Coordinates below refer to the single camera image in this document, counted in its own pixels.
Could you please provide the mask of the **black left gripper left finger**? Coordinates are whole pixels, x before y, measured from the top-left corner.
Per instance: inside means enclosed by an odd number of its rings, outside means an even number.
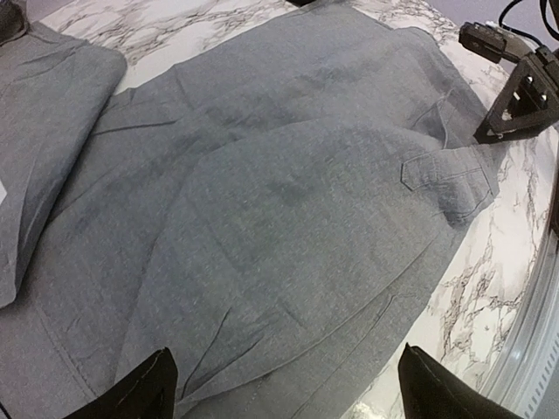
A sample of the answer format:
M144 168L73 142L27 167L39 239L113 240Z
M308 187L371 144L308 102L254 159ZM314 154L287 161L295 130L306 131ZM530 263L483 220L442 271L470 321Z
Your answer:
M171 419L177 376L170 350L157 350L106 393L66 419Z

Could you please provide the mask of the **grey garment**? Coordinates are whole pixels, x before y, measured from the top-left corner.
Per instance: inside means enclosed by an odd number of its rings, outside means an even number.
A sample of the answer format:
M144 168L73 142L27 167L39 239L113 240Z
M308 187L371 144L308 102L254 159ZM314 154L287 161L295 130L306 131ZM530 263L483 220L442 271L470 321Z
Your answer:
M115 93L121 53L1 45L1 415L61 418L156 350L178 418L338 418L498 195L433 37L343 3Z

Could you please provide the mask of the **black t-shirt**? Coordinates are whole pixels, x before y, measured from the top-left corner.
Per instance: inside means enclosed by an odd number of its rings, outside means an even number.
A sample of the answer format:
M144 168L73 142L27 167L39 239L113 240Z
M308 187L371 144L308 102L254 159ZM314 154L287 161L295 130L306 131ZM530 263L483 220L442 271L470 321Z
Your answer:
M316 0L287 0L287 1L296 7L303 7L308 4L314 3Z

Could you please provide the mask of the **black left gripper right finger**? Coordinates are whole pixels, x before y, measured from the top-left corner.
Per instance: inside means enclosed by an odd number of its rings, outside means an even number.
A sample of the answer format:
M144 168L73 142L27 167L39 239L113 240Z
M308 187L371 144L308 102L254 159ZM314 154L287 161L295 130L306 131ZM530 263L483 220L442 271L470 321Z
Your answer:
M518 419L480 395L419 346L407 344L398 380L406 419Z

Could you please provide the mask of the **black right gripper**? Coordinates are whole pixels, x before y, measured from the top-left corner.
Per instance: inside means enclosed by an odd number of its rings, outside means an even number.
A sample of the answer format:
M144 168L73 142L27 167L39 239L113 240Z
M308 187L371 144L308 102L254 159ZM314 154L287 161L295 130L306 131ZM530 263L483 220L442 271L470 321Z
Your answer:
M494 144L536 137L558 117L558 58L547 47L523 57L491 105L474 137Z

